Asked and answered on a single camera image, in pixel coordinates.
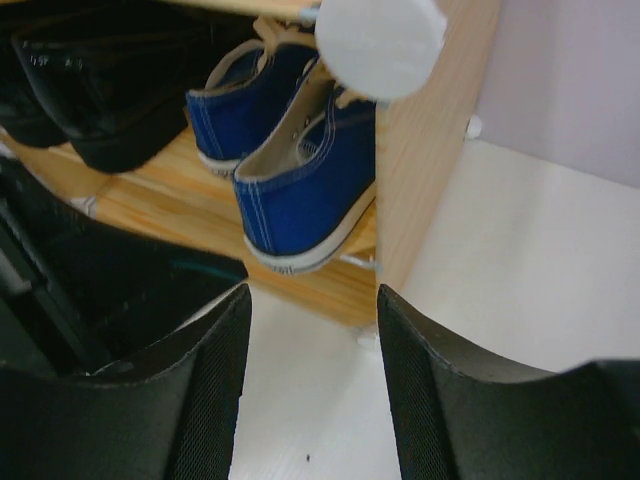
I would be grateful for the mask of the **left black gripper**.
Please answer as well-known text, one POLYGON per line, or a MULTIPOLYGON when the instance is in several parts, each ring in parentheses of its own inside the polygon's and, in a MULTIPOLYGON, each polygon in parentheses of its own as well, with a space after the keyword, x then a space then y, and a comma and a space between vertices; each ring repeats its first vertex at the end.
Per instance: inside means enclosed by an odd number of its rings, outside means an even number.
POLYGON ((94 220, 1 160, 1 358, 12 366, 93 373, 247 277, 238 259, 94 220))

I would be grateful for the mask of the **black patent shoe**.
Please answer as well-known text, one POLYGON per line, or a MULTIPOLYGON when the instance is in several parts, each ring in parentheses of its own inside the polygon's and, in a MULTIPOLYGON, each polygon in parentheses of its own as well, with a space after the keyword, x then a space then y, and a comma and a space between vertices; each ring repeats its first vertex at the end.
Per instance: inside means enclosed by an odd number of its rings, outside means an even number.
POLYGON ((1 126, 29 147, 49 148, 67 141, 35 97, 8 37, 1 38, 1 126))
POLYGON ((185 94, 254 36, 249 16, 161 1, 21 1, 1 37, 84 163, 135 170, 187 128, 185 94))

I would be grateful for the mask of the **blue sneaker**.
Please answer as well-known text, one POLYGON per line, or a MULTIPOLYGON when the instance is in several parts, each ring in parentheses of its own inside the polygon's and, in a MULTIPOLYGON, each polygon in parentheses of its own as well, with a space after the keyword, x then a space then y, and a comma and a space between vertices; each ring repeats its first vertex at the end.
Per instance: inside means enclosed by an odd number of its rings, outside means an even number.
POLYGON ((316 55, 310 27, 259 17, 253 30, 218 61, 203 88, 186 93, 198 156, 222 177, 270 135, 316 55))
POLYGON ((375 198, 373 103, 341 105, 332 80, 304 80, 233 187, 249 251, 285 275, 321 268, 375 198))

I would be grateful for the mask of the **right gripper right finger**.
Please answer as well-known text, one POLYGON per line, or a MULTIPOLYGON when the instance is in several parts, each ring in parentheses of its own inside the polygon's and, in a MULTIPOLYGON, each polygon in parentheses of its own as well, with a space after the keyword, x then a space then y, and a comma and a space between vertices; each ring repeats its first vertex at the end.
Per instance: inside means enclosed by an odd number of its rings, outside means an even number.
POLYGON ((377 314, 403 478, 638 477, 637 361, 533 368, 450 331, 385 285, 377 314))

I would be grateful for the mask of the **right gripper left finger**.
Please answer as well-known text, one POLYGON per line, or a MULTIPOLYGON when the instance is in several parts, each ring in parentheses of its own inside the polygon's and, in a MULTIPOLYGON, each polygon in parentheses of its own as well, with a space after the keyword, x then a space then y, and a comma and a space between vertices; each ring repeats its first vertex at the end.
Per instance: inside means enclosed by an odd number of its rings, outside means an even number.
POLYGON ((1 369, 5 479, 225 479, 251 327, 239 285, 199 319, 91 376, 1 369))

